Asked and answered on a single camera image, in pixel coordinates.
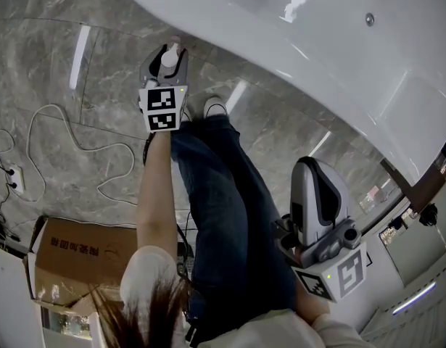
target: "white bathtub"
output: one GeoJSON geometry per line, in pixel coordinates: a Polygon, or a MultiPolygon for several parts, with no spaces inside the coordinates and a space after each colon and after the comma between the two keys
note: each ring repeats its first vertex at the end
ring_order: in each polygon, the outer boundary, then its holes
{"type": "Polygon", "coordinates": [[[410,184],[446,142],[446,0],[136,1],[317,99],[410,184]]]}

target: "electrical outlet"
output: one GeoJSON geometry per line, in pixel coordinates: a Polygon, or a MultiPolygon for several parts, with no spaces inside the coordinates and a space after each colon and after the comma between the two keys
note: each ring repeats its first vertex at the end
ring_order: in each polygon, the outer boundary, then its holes
{"type": "Polygon", "coordinates": [[[10,182],[16,183],[17,188],[15,191],[24,194],[25,193],[25,181],[22,178],[22,169],[16,165],[10,165],[10,169],[15,172],[13,175],[9,175],[10,182]]]}

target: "white shirt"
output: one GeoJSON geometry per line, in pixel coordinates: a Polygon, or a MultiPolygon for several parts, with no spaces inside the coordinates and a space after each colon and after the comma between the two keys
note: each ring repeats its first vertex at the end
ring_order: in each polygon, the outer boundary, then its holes
{"type": "MultiPolygon", "coordinates": [[[[148,312],[152,289],[158,278],[178,282],[176,264],[163,249],[145,246],[134,253],[121,281],[120,294],[125,303],[137,302],[140,329],[147,335],[148,312]]],[[[186,348],[183,321],[178,319],[173,336],[173,348],[186,348]]],[[[229,331],[216,339],[199,344],[198,348],[369,348],[356,330],[322,315],[312,326],[292,311],[268,313],[238,330],[229,331]]]]}

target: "marble floor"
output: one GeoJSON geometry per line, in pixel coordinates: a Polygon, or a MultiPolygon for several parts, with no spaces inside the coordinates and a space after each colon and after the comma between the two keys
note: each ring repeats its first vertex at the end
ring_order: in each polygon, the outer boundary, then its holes
{"type": "MultiPolygon", "coordinates": [[[[345,179],[351,216],[362,220],[370,211],[382,210],[381,202],[395,191],[395,184],[380,166],[379,152],[362,136],[275,75],[170,27],[132,0],[0,0],[0,129],[15,139],[15,149],[1,158],[6,166],[12,162],[23,168],[26,199],[36,199],[43,189],[25,154],[28,125],[37,109],[57,104],[66,110],[83,148],[117,142],[132,148],[133,172],[102,190],[136,201],[147,138],[136,103],[139,65],[173,35],[181,37],[190,53],[189,103],[194,111],[210,94],[227,99],[239,84],[245,88],[231,119],[281,214],[289,208],[294,162],[322,140],[313,156],[345,179]],[[73,55],[83,26],[90,30],[73,85],[73,55]]],[[[0,151],[8,146],[8,138],[0,135],[0,151]]],[[[41,214],[133,223],[133,206],[112,203],[96,191],[101,182],[127,171],[131,156],[124,148],[79,153],[59,114],[45,109],[35,118],[30,154],[46,180],[45,194],[32,204],[12,194],[2,208],[8,226],[24,244],[41,214]]],[[[0,201],[7,193],[4,183],[0,171],[0,201]]],[[[176,217],[183,223],[189,203],[176,165],[173,185],[176,217]]]]}

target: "long brown hair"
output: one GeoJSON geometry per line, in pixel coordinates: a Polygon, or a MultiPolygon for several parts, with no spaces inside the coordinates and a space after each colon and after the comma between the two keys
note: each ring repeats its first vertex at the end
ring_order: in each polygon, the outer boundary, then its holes
{"type": "Polygon", "coordinates": [[[188,281],[158,278],[149,305],[147,326],[141,328],[138,300],[125,305],[124,311],[118,303],[107,300],[99,291],[92,292],[92,299],[99,313],[100,324],[108,348],[168,348],[173,343],[173,332],[186,310],[188,281]]]}

